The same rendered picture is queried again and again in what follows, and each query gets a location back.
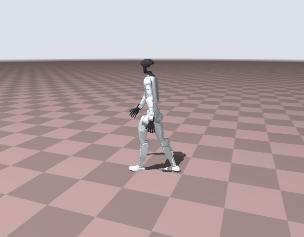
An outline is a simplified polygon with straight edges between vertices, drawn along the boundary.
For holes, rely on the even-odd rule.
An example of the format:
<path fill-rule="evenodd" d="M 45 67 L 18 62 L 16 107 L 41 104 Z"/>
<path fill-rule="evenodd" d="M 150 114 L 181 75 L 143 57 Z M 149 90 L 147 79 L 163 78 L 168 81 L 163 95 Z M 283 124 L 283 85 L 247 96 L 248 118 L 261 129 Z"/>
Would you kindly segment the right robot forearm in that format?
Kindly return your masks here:
<path fill-rule="evenodd" d="M 146 103 L 146 97 L 143 96 L 143 99 L 141 100 L 140 105 L 138 106 L 138 108 L 141 109 L 145 105 L 145 103 Z"/>

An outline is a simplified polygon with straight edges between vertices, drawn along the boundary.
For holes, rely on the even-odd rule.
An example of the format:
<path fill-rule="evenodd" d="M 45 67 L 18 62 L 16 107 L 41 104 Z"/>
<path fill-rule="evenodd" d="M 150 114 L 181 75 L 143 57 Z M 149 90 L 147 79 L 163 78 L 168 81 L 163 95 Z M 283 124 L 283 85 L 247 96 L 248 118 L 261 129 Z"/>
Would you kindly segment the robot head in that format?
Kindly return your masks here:
<path fill-rule="evenodd" d="M 147 67 L 150 67 L 150 65 L 154 64 L 153 60 L 151 59 L 145 59 L 141 62 L 141 65 L 143 66 L 144 74 L 149 75 L 149 77 L 153 77 L 155 75 L 152 74 L 151 71 L 147 71 Z"/>

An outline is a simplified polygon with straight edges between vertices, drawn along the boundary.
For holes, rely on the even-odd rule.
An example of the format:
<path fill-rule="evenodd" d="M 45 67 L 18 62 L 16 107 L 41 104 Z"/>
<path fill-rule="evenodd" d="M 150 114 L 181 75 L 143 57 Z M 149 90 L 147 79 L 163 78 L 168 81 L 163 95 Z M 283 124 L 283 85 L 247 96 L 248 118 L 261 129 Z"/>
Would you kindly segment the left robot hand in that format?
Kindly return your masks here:
<path fill-rule="evenodd" d="M 150 131 L 150 133 L 152 132 L 153 133 L 153 131 L 154 131 L 154 133 L 155 133 L 155 129 L 154 129 L 154 117 L 153 117 L 153 121 L 149 121 L 149 123 L 148 123 L 148 125 L 146 126 L 146 129 L 147 129 L 147 127 L 148 127 L 148 132 Z"/>

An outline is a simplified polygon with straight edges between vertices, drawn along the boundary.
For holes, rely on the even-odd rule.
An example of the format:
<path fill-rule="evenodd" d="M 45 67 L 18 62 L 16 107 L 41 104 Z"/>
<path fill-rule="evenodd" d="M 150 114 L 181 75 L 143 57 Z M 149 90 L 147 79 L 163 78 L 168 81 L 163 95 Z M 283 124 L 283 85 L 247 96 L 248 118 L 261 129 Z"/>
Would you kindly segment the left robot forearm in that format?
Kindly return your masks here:
<path fill-rule="evenodd" d="M 153 121 L 153 117 L 155 115 L 154 104 L 153 104 L 151 98 L 147 98 L 146 102 L 147 102 L 147 105 L 148 105 L 148 108 L 149 108 L 149 121 Z"/>

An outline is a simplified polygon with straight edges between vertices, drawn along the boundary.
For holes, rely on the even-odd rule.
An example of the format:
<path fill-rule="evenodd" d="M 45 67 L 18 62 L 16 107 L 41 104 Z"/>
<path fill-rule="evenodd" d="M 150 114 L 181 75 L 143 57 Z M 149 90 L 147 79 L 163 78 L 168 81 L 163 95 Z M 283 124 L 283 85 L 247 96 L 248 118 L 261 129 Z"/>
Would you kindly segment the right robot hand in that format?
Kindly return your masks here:
<path fill-rule="evenodd" d="M 139 104 L 139 105 L 140 105 L 140 104 Z M 139 106 L 139 105 L 138 105 L 138 106 Z M 137 113 L 138 113 L 139 110 L 140 110 L 140 109 L 138 108 L 138 106 L 137 106 L 136 108 L 134 108 L 134 109 L 131 109 L 131 110 L 129 111 L 129 112 L 132 111 L 132 112 L 130 113 L 130 115 L 132 114 L 133 117 L 134 117 L 134 115 L 135 115 L 135 117 L 136 117 Z M 130 116 L 130 115 L 129 115 L 129 116 Z M 131 115 L 131 117 L 132 117 L 132 115 Z M 132 118 L 133 118 L 133 117 L 132 117 Z M 135 117 L 134 117 L 134 118 L 135 118 Z"/>

